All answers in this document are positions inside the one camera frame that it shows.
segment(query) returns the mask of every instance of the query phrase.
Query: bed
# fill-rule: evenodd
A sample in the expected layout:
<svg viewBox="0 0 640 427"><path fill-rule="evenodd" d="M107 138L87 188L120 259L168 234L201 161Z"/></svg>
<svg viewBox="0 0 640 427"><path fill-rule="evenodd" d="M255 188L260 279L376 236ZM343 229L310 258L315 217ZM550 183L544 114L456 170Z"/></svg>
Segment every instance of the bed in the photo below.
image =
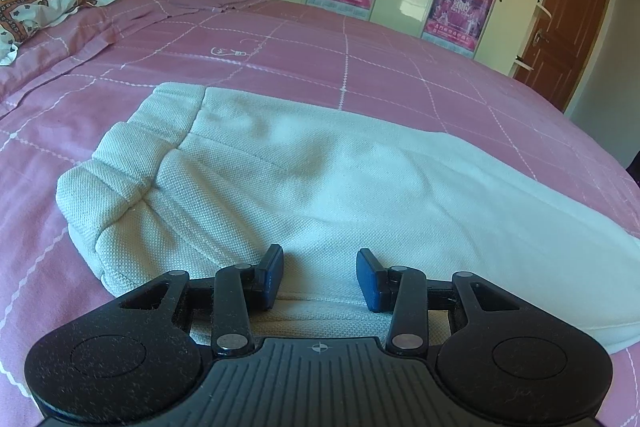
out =
<svg viewBox="0 0 640 427"><path fill-rule="evenodd" d="M44 333L107 302L56 206L163 82L220 86L458 136L640 237L640 188L528 87L428 42L277 0L118 0L43 30L0 70L0 424L41 419L23 364ZM612 356L599 419L636 425L640 344Z"/></svg>

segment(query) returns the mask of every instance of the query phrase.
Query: brown door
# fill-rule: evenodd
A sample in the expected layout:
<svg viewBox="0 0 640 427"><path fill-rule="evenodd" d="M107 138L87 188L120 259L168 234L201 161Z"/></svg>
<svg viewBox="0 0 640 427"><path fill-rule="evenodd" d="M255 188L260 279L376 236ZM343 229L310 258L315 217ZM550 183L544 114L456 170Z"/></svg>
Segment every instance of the brown door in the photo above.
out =
<svg viewBox="0 0 640 427"><path fill-rule="evenodd" d="M544 0L552 19L541 16L522 57L533 68L515 78L559 110L565 110L598 35L608 0Z"/></svg>

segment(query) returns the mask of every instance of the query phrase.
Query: crosshair symbol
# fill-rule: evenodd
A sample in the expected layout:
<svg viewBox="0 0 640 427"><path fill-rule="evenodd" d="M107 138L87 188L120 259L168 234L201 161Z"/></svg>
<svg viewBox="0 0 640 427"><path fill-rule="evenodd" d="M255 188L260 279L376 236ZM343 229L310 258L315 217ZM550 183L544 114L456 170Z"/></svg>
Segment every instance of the crosshair symbol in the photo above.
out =
<svg viewBox="0 0 640 427"><path fill-rule="evenodd" d="M310 349L313 349L316 353L323 353L327 349L331 349L331 348L326 344L323 344L322 342L318 342L317 344L314 344L313 346L311 346Z"/></svg>

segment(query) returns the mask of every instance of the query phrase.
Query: bedspread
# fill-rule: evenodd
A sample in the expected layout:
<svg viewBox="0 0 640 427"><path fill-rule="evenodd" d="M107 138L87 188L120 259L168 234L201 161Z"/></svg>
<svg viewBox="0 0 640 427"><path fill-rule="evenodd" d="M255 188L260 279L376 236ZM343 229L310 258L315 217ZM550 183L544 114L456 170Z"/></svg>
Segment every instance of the bedspread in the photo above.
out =
<svg viewBox="0 0 640 427"><path fill-rule="evenodd" d="M100 21L74 16L36 36L21 53L37 60L18 57L15 70L0 70L0 425L40 418L22 374L34 341L110 299L68 238L56 181L162 82L247 90L453 134L640 237L640 188L528 87L382 26L275 0L242 6L120 0ZM74 45L82 24L99 31ZM637 421L638 357L638 344L613 356L614 383L600 412L609 427Z"/></svg>

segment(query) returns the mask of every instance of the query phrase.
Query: door handle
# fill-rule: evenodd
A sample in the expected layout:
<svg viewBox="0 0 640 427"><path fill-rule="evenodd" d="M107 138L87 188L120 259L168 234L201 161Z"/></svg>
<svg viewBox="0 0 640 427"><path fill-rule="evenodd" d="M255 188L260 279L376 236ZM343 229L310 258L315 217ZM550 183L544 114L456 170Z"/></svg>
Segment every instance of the door handle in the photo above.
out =
<svg viewBox="0 0 640 427"><path fill-rule="evenodd" d="M536 32L535 36L533 37L533 45L534 45L534 46L537 46L537 45L538 45L538 43L539 43L541 40L542 40L542 41L545 41L545 42L549 42L549 39L548 39L548 38L546 38L545 33L544 33L544 31L542 30L542 28L540 28L540 29Z"/></svg>

